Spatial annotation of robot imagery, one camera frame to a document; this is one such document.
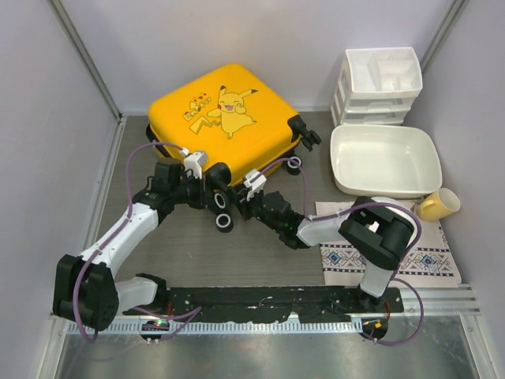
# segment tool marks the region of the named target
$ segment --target pikachu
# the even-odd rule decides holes
[[[218,107],[209,111],[207,116],[220,117],[221,128],[231,139],[238,130],[247,125],[252,125],[256,121],[246,114],[244,107],[244,97],[257,92],[256,89],[248,89],[242,93],[226,93],[226,87],[221,86],[219,90]]]

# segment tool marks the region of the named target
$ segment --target robotic arm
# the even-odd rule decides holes
[[[83,324],[102,331],[117,313],[135,306],[160,309],[166,305],[168,293],[165,280],[139,274],[131,280],[114,283],[114,277],[138,243],[172,213],[175,205],[208,208],[217,215],[216,224],[223,217],[231,220],[230,202],[225,199],[228,196],[206,185],[202,170],[206,160],[204,152],[195,152],[186,156],[184,164],[157,163],[150,186],[133,196],[131,216],[128,217],[129,212],[125,212],[96,244],[78,257],[65,255],[58,262],[54,314],[75,321],[72,293],[77,275],[84,263],[113,233],[117,233],[125,220],[128,223],[99,252],[80,283],[78,308]],[[360,284],[364,300],[378,301],[415,231],[413,222],[384,207],[362,209],[351,212],[347,217],[305,218],[296,213],[279,192],[264,194],[265,182],[266,178],[253,170],[246,175],[244,185],[228,189],[242,217],[245,220],[254,217],[264,223],[291,249],[309,248],[344,237],[366,260]],[[370,202],[374,200],[360,197],[354,205]]]

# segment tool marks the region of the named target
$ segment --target white plate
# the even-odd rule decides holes
[[[342,125],[331,134],[330,153],[337,187],[345,193],[408,199],[442,186],[435,145],[420,129]]]

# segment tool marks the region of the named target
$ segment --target pikachu ear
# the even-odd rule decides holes
[[[251,95],[254,92],[258,92],[256,89],[248,89],[247,91],[243,91],[243,93],[239,94],[240,97],[246,97],[247,95]]]

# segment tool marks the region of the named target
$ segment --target patterned placemat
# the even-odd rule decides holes
[[[412,209],[415,201],[400,201]],[[328,215],[349,208],[352,201],[341,203],[316,202],[317,215]],[[421,240],[414,251],[409,252],[398,270],[397,277],[415,287],[457,287],[461,275],[452,257],[449,245],[439,221],[421,221]],[[360,283],[365,264],[356,249],[345,239],[322,243],[324,282],[335,286],[357,286]],[[395,287],[400,283],[391,282]]]

